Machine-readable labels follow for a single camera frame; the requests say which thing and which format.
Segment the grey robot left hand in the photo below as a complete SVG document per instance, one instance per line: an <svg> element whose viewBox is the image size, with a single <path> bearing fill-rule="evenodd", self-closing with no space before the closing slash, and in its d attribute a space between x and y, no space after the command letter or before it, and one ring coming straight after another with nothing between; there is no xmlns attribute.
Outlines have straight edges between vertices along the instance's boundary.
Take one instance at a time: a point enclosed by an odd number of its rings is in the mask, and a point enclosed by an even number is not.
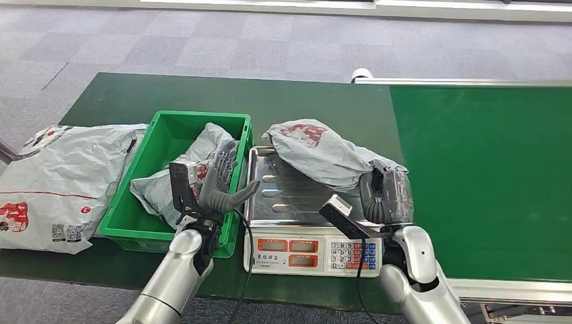
<svg viewBox="0 0 572 324"><path fill-rule="evenodd" d="M260 181L256 180L234 194L229 193L227 178L232 176L237 165L237 146L236 140L224 144L208 166L198 198L198 204L206 211L224 214L234 210L253 196L260 186Z"/></svg>

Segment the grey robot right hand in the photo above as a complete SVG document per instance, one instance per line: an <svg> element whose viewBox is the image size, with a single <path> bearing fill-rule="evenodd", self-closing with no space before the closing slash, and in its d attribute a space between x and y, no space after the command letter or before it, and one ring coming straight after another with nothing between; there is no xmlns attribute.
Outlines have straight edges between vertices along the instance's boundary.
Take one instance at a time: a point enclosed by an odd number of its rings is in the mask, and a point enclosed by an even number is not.
<svg viewBox="0 0 572 324"><path fill-rule="evenodd" d="M413 196L407 176L408 170L378 159L370 163L377 174L375 180L372 180L374 201L368 211L369 220L383 225L412 223Z"/></svg>

